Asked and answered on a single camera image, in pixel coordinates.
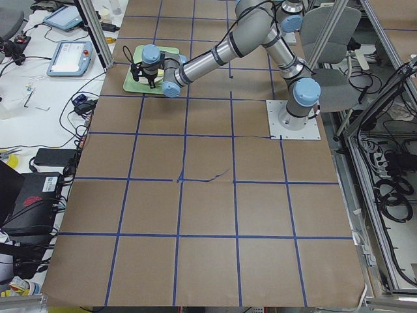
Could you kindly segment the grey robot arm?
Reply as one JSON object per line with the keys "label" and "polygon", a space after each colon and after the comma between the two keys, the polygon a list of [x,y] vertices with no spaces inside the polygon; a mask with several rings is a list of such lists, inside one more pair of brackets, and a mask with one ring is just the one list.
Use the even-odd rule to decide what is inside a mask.
{"label": "grey robot arm", "polygon": [[278,115],[280,124],[287,129],[303,128],[312,108],[319,101],[321,87],[312,78],[306,61],[294,54],[281,36],[273,2],[237,1],[235,15],[236,22],[221,41],[189,61],[185,61],[180,54],[162,51],[153,44],[144,46],[141,61],[130,62],[133,80],[137,82],[144,77],[153,89],[158,71],[163,70],[163,94],[175,98],[182,87],[261,46],[278,65],[289,93],[286,107]]}
{"label": "grey robot arm", "polygon": [[275,15],[283,33],[292,33],[300,29],[303,20],[304,4],[301,0],[275,1]]}

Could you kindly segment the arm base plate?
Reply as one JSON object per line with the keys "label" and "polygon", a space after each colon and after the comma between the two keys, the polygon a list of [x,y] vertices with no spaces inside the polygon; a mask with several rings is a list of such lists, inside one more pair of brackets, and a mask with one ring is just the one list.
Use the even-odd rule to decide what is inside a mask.
{"label": "arm base plate", "polygon": [[293,117],[286,100],[265,100],[270,137],[273,140],[320,140],[317,118],[312,108],[307,117]]}

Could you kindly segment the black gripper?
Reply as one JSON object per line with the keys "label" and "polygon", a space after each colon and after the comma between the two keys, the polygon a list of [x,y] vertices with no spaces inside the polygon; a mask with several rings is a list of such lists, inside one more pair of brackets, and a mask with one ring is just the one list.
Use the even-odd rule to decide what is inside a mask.
{"label": "black gripper", "polygon": [[140,76],[144,76],[148,79],[149,87],[154,89],[156,87],[154,79],[157,77],[159,70],[162,70],[163,66],[160,62],[148,64],[144,62],[132,63],[130,65],[130,72],[135,82],[139,81]]}

